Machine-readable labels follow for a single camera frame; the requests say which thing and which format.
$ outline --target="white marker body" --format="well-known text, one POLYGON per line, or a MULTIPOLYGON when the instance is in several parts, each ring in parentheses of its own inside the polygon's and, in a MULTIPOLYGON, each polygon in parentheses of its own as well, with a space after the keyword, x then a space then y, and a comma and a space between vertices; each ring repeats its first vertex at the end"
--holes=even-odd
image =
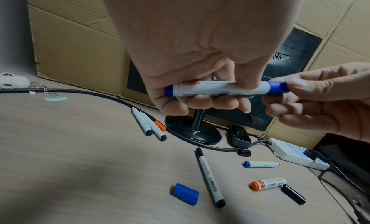
POLYGON ((284 184, 288 182, 288 180, 283 179, 283 178, 276 178, 276 179, 258 180, 254 182, 258 184, 259 186, 258 190, 263 190, 263 189, 283 186, 284 184))
POLYGON ((277 162, 254 162, 254 161, 249 161, 249 164, 250 166, 247 168, 274 168, 280 165, 277 162))
POLYGON ((253 90, 245 90, 240 88, 235 82, 229 81, 194 81, 183 82, 173 85, 172 96, 243 96, 243 95, 263 95, 270 91, 268 82, 261 82, 259 87, 253 90))
POLYGON ((149 124, 150 128, 153 130, 154 134, 158 136, 159 139, 162 139, 162 136, 165 135, 163 131, 155 125, 155 123, 143 112, 140 112, 144 120, 149 124))
POLYGON ((199 157, 200 164, 202 165, 202 169, 204 172, 204 175, 207 179, 209 188, 211 189, 212 196, 215 199, 215 202, 217 203, 219 200, 223 200, 224 197, 222 196, 222 193, 219 189, 219 186, 216 183, 215 177, 213 177, 212 171, 208 166, 207 160, 204 156, 199 157))
POLYGON ((138 120, 140 126, 143 128, 144 132, 146 133, 148 132, 148 130, 151 130, 150 126, 144 120, 143 116, 139 113, 139 111, 134 107, 132 107, 131 110, 134 116, 136 117, 136 119, 138 120))

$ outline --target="fingernail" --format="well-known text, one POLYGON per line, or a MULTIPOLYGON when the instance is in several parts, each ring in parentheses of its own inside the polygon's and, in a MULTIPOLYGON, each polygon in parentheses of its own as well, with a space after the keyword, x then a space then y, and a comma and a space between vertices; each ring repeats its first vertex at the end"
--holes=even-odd
POLYGON ((286 82, 290 85, 301 87, 301 88, 305 88, 308 86, 308 82, 306 80, 296 78, 296 77, 289 78, 286 82))

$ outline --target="white yarn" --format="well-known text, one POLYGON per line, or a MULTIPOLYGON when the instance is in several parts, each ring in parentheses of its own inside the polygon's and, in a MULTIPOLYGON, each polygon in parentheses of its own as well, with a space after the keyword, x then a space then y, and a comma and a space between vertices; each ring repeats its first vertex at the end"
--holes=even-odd
POLYGON ((0 74, 0 89, 28 88, 30 81, 23 76, 11 73, 0 74))

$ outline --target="whiteboard marker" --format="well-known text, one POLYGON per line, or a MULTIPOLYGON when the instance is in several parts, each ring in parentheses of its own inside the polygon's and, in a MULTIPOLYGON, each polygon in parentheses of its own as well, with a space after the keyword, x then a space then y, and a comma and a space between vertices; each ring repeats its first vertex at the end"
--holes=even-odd
POLYGON ((207 160, 204 157, 202 150, 200 148, 197 148, 196 152, 197 152, 197 157, 199 159, 199 162, 202 166, 203 173, 208 182, 209 189, 211 190, 212 196, 215 200, 216 207, 222 208, 226 205, 226 203, 225 203, 224 197, 222 196, 220 188, 216 183, 215 177, 213 177, 212 171, 209 168, 209 165, 207 163, 207 160))
POLYGON ((262 81, 256 89, 246 90, 239 87, 235 82, 229 81, 191 81, 182 82, 166 87, 167 96, 244 96, 244 95, 274 95, 288 93, 289 89, 285 82, 262 81))
POLYGON ((163 131, 157 125, 155 125, 154 122, 145 113, 140 112, 140 114, 153 130, 154 134, 156 134, 161 141, 166 141, 167 136, 163 133, 163 131))
POLYGON ((245 161, 243 165, 245 168, 273 168, 273 167, 278 167, 280 164, 277 162, 245 161))
POLYGON ((132 113, 134 114, 134 116, 136 117, 137 121, 139 122, 140 126, 144 130, 146 136, 151 136, 153 134, 153 130, 146 123, 146 121, 144 120, 142 115, 139 113, 139 111, 134 107, 132 107, 131 110, 132 110, 132 113))
POLYGON ((288 180, 283 178, 258 180, 251 183, 251 189, 253 191, 259 191, 273 187, 280 187, 287 182, 288 180))

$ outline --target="hand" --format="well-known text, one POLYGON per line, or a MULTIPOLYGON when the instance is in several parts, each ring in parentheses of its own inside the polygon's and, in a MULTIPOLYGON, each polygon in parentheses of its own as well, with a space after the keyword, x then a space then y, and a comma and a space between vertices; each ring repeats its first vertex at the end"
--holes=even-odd
POLYGON ((347 63, 272 79, 290 93, 264 96, 266 113, 287 126, 370 143, 370 63, 347 63))
POLYGON ((289 35, 303 0, 104 0, 149 97, 169 115, 193 109, 248 113, 245 97, 198 95, 173 101, 165 87, 183 81, 235 81, 258 87, 289 35))

